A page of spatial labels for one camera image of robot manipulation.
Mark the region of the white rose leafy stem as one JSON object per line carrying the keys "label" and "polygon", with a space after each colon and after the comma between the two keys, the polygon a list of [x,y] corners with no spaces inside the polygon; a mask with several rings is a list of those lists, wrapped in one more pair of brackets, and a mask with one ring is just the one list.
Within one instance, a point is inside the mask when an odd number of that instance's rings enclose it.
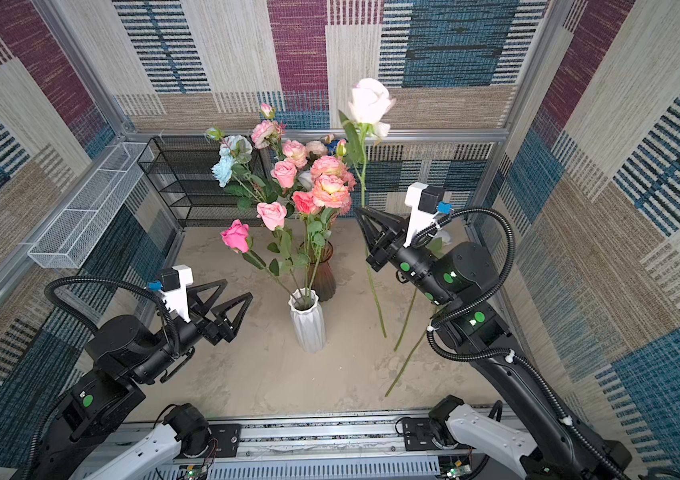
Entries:
{"label": "white rose leafy stem", "polygon": [[376,79],[364,78],[351,91],[348,112],[338,111],[346,138],[347,157],[361,186],[362,207],[367,206],[367,140],[371,138],[380,144],[388,137],[391,126],[383,121],[383,117],[395,103],[385,85]]}

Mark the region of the pink ribbed glass vase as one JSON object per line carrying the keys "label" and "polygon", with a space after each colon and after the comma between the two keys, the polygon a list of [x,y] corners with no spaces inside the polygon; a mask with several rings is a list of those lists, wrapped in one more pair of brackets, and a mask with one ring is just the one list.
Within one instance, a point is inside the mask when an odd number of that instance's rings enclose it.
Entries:
{"label": "pink ribbed glass vase", "polygon": [[306,279],[313,280],[312,289],[317,293],[321,303],[330,300],[336,293],[337,283],[330,265],[334,254],[334,246],[328,242],[322,251],[321,261],[318,262],[315,253],[311,252],[311,263],[307,269]]}

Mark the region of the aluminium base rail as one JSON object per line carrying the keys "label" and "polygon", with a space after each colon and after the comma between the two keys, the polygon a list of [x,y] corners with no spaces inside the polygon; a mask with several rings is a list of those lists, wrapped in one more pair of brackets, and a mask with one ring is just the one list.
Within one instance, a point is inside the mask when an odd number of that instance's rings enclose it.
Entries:
{"label": "aluminium base rail", "polygon": [[76,479],[465,479],[489,458],[526,479],[537,451],[514,413],[492,419],[461,406],[455,445],[438,444],[424,411],[214,421],[219,452],[168,459],[150,450],[143,425],[124,427],[74,473]]}

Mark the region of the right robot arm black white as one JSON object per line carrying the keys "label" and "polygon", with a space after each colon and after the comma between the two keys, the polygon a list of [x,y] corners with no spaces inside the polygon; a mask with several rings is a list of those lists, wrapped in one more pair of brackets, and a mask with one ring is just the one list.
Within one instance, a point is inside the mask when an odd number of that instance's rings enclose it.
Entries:
{"label": "right robot arm black white", "polygon": [[[438,229],[471,214],[486,215],[503,228],[507,251],[497,270],[488,249],[463,242],[442,257],[426,243]],[[499,212],[470,207],[427,222],[410,244],[409,220],[359,207],[356,218],[376,271],[396,268],[435,306],[426,339],[440,357],[471,364],[501,395],[524,428],[482,416],[449,396],[430,412],[434,439],[444,447],[477,448],[522,479],[624,479],[632,461],[617,440],[591,429],[526,358],[507,322],[489,300],[508,279],[516,253],[512,227]]]}

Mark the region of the white single rose stem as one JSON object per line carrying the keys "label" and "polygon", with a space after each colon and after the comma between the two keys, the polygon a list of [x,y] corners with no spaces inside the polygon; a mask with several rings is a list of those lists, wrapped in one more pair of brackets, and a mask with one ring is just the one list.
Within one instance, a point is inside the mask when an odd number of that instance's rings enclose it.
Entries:
{"label": "white single rose stem", "polygon": [[314,180],[309,171],[303,171],[299,173],[297,176],[297,181],[304,191],[312,191],[314,188]]}

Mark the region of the white ribbed ceramic vase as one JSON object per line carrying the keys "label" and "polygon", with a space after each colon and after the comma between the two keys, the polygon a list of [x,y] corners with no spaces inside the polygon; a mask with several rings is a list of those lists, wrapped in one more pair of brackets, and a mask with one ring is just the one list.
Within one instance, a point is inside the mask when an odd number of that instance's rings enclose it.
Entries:
{"label": "white ribbed ceramic vase", "polygon": [[317,353],[326,345],[322,306],[314,290],[296,290],[288,302],[298,343],[304,351]]}

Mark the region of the pink cream rose stem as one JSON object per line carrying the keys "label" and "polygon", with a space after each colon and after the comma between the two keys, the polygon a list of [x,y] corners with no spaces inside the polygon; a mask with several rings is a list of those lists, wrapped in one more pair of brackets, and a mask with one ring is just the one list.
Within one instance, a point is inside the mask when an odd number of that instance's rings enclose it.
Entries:
{"label": "pink cream rose stem", "polygon": [[322,255],[323,246],[316,243],[317,235],[321,232],[320,211],[322,208],[315,204],[312,192],[297,191],[292,199],[305,225],[306,233],[302,251],[308,258],[306,290],[310,291],[315,280],[315,268]]}

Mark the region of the pink rose tall stem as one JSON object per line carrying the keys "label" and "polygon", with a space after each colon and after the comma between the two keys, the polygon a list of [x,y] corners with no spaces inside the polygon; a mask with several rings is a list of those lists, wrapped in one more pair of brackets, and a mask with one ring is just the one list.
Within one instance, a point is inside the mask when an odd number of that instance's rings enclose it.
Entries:
{"label": "pink rose tall stem", "polygon": [[273,203],[259,203],[256,207],[258,217],[262,220],[265,227],[272,233],[274,237],[274,244],[276,245],[276,253],[280,255],[281,259],[273,259],[270,263],[266,263],[255,253],[252,257],[257,259],[259,270],[265,270],[277,283],[286,288],[281,282],[280,275],[288,273],[298,290],[297,294],[291,294],[295,301],[295,306],[301,307],[305,304],[305,295],[302,293],[301,285],[299,284],[295,271],[302,267],[299,262],[300,256],[293,251],[293,234],[286,229],[285,222],[287,217],[287,208],[279,202]]}

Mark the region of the blue rose stem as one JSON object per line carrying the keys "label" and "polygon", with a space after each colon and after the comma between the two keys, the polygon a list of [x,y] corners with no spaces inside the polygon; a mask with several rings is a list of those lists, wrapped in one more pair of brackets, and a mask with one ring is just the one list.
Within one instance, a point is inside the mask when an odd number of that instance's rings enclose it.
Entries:
{"label": "blue rose stem", "polygon": [[322,138],[323,144],[326,146],[327,152],[330,156],[334,156],[340,142],[334,135],[327,135]]}

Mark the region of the pink yellow peony spray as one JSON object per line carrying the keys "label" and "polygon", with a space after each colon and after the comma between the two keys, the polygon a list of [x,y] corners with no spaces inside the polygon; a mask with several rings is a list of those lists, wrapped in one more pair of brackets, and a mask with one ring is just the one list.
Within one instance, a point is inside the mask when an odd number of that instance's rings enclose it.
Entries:
{"label": "pink yellow peony spray", "polygon": [[347,214],[352,206],[352,193],[356,179],[344,162],[347,154],[346,141],[340,140],[334,156],[318,158],[311,167],[314,180],[314,202],[321,207],[321,232],[316,243],[324,246],[330,242],[332,227],[339,217]]}

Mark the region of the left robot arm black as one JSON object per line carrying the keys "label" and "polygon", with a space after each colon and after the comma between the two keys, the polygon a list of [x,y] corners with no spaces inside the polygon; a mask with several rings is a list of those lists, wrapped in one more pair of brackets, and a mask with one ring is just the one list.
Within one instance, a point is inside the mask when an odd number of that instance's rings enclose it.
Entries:
{"label": "left robot arm black", "polygon": [[[151,331],[132,314],[96,326],[57,293],[76,284],[112,286],[147,299],[156,307],[161,329]],[[168,382],[192,359],[200,340],[232,342],[254,296],[247,292],[221,302],[226,286],[226,280],[196,286],[185,266],[162,270],[145,287],[87,276],[48,283],[45,297],[90,331],[85,351],[93,367],[38,416],[28,459],[15,478],[69,478],[144,400],[142,386]]]}

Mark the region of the magenta rose stem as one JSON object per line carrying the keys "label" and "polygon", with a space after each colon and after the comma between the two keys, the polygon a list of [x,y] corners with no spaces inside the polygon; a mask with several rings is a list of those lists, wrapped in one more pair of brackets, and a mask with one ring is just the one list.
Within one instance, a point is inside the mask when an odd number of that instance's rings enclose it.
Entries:
{"label": "magenta rose stem", "polygon": [[246,262],[253,265],[256,269],[265,271],[274,279],[284,290],[286,285],[280,280],[282,273],[289,273],[299,286],[294,273],[297,260],[293,253],[293,235],[285,228],[284,219],[266,220],[262,218],[264,226],[272,233],[275,243],[275,253],[281,259],[274,258],[270,262],[263,259],[254,250],[254,240],[250,235],[250,226],[242,223],[239,219],[233,221],[231,226],[221,233],[223,243],[230,249],[239,253]]}

